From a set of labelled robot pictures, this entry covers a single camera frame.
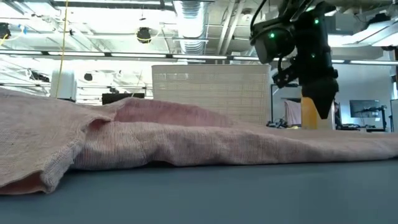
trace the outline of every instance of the monitor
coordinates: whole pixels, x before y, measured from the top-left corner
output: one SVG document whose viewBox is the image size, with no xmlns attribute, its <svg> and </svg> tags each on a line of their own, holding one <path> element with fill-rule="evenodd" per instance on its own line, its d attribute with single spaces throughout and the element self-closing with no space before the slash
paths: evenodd
<svg viewBox="0 0 398 224">
<path fill-rule="evenodd" d="M 380 107 L 379 100 L 350 100 L 349 110 L 352 118 L 380 118 L 381 112 L 372 110 Z"/>
</svg>

